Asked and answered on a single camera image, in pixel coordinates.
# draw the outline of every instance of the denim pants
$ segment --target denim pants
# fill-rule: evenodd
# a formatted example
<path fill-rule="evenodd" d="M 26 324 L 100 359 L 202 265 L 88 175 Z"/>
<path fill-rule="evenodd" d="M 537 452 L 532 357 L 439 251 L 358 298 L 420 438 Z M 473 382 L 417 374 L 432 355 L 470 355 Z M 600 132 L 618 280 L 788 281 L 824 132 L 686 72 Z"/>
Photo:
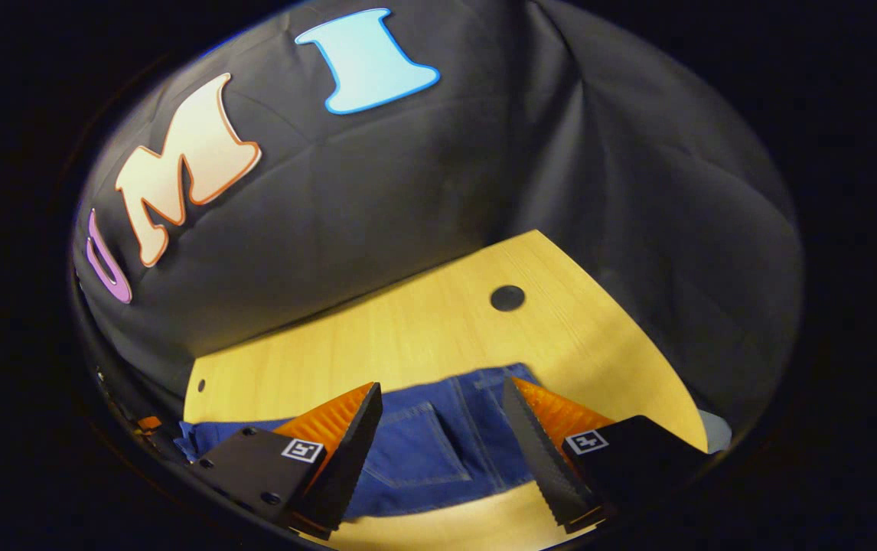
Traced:
<path fill-rule="evenodd" d="M 514 364 L 383 394 L 383 414 L 344 520 L 421 513 L 532 481 L 503 412 L 505 377 L 536 383 L 526 366 Z M 250 425 L 272 430 L 287 421 Z M 245 425 L 181 422 L 184 437 L 175 443 L 196 461 Z"/>

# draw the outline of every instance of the yellow wooden surface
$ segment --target yellow wooden surface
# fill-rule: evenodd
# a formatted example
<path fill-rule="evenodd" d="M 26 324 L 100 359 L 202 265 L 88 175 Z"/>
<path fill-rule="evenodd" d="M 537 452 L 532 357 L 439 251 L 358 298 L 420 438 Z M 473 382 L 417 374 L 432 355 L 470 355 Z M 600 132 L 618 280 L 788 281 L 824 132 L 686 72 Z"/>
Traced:
<path fill-rule="evenodd" d="M 523 289 L 521 308 L 491 307 L 490 295 L 502 285 Z M 673 368 L 612 297 L 539 231 L 198 359 L 184 421 L 287 418 L 371 380 L 387 392 L 516 362 L 548 390 L 608 418 L 646 415 L 707 449 L 697 408 Z M 204 391 L 197 391 L 201 380 Z M 541 549 L 569 537 L 530 482 L 456 507 L 344 523 L 329 545 Z"/>

